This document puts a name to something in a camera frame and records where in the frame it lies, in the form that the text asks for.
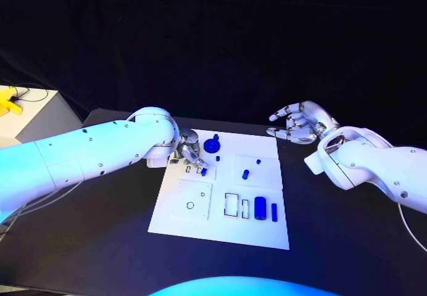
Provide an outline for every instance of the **robotic hand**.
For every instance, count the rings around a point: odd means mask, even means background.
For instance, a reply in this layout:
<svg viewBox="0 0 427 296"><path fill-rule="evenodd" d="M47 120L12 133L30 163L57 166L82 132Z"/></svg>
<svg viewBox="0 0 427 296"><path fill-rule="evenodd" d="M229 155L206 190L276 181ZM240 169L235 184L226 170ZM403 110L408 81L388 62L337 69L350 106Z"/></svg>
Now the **robotic hand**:
<svg viewBox="0 0 427 296"><path fill-rule="evenodd" d="M177 128L164 109L139 109L115 120L0 149L0 222L33 199L147 159L165 167L168 155L200 168L199 137Z"/></svg>
<svg viewBox="0 0 427 296"><path fill-rule="evenodd" d="M311 101L285 106L269 121L285 116L287 129L268 128L266 133L297 144L320 139L317 151L304 159L315 175L324 172L343 190L372 183L390 200L427 213L425 150L393 147L366 128L340 127Z"/></svg>

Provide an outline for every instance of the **black backdrop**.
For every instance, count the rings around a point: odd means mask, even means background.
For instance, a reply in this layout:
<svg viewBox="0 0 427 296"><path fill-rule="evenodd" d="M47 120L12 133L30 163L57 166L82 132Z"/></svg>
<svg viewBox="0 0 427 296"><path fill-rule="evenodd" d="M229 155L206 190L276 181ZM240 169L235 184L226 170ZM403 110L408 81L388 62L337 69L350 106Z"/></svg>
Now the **black backdrop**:
<svg viewBox="0 0 427 296"><path fill-rule="evenodd" d="M57 89L82 118L155 105L268 124L313 100L427 147L422 13L392 0L1 0L0 83Z"/></svg>

